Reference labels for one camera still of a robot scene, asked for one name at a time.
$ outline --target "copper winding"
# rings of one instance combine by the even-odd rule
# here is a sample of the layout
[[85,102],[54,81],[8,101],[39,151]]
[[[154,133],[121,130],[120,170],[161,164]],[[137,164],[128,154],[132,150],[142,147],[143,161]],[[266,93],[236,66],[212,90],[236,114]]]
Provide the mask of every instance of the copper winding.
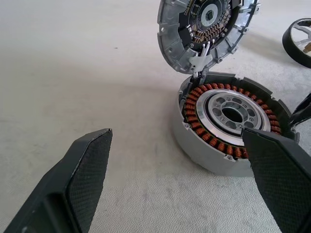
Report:
[[219,84],[218,84],[218,88],[219,88],[219,89],[224,89],[225,86],[224,86],[222,83],[219,83]]
[[[246,95],[250,96],[250,98],[253,101],[256,101],[257,96],[251,95],[249,91],[245,91],[242,88],[237,88],[236,86],[232,86],[229,84],[222,84],[222,83],[212,83],[212,84],[205,84],[202,86],[199,86],[192,90],[190,94],[188,95],[188,98],[186,100],[184,110],[185,110],[185,116],[187,122],[190,124],[191,128],[206,142],[216,148],[217,150],[221,152],[225,152],[228,155],[234,156],[236,159],[248,159],[248,154],[246,148],[238,148],[238,147],[232,147],[231,145],[228,145],[225,142],[218,141],[217,138],[213,137],[206,129],[199,123],[199,119],[196,116],[196,102],[198,98],[206,91],[212,90],[212,89],[228,89],[228,90],[234,90]],[[269,109],[269,106],[267,104],[264,104],[264,101],[261,99],[258,99],[256,101],[257,104],[259,104],[262,109],[267,114],[268,118],[270,119],[271,124],[271,131],[276,134],[281,134],[281,128],[279,127],[280,124],[277,120],[277,117],[274,115],[273,111]]]
[[212,83],[212,87],[213,87],[214,89],[218,89],[218,86],[217,86],[216,83]]
[[185,106],[185,110],[195,110],[195,106],[194,106],[194,105],[187,104],[187,105]]
[[196,122],[198,121],[198,118],[196,116],[190,116],[188,117],[188,122],[189,123],[193,123],[193,122]]
[[262,105],[263,101],[262,100],[257,100],[256,103],[259,104],[259,105]]
[[225,144],[224,143],[219,143],[217,150],[223,152],[225,150]]
[[238,147],[235,148],[235,157],[236,157],[236,158],[242,158],[241,149],[238,148]]
[[233,155],[233,148],[231,145],[228,145],[228,147],[227,147],[227,154],[229,154],[231,156]]
[[278,126],[278,127],[280,127],[279,122],[276,121],[276,120],[270,120],[270,124],[273,125],[273,126]]
[[192,101],[192,100],[187,100],[187,101],[186,101],[186,104],[195,105],[195,102]]
[[216,144],[217,144],[217,139],[216,139],[216,138],[213,138],[213,139],[209,142],[209,144],[210,144],[212,147],[215,147]]

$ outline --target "white floor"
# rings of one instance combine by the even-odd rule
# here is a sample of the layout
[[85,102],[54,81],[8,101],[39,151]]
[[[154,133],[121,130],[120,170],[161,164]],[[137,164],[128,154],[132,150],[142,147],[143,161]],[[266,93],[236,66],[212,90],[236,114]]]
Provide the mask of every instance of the white floor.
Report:
[[[78,137],[112,128],[90,232],[279,232],[253,178],[216,176],[175,144],[170,109],[187,77],[162,58],[159,0],[5,0],[0,8],[0,232]],[[249,77],[291,111],[311,70],[281,38],[311,1],[263,0],[235,55],[213,71]],[[311,124],[301,146],[310,154]]]

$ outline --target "black circuit board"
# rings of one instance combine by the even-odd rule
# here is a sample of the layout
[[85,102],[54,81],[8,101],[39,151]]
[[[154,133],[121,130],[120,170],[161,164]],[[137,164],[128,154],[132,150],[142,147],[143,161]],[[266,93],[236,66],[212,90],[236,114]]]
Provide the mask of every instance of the black circuit board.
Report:
[[[210,4],[215,4],[218,14],[215,22],[205,27],[201,22],[203,10]],[[202,45],[208,41],[217,43],[226,36],[227,25],[232,16],[232,9],[236,7],[231,0],[190,0],[186,10],[179,15],[179,36],[184,47],[201,51]]]

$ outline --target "circuit board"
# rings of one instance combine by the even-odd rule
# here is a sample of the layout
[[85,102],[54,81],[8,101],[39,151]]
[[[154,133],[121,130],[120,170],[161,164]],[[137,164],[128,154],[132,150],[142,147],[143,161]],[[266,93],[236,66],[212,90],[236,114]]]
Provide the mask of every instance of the circuit board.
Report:
[[190,0],[186,10],[179,14],[179,36],[184,47],[200,51],[202,45],[213,44],[224,38],[232,9],[241,1]]

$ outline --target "concrete floor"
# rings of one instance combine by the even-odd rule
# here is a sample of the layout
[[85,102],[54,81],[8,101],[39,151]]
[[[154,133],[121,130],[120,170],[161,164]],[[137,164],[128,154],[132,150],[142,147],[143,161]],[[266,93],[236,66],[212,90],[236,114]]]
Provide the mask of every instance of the concrete floor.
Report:
[[[216,176],[175,144],[170,110],[187,77],[166,64],[159,0],[5,0],[0,8],[0,232],[78,137],[112,128],[90,232],[279,232],[253,178]],[[213,71],[265,85],[291,111],[311,70],[281,37],[311,1],[263,0],[235,55]],[[310,154],[311,124],[301,146]]]

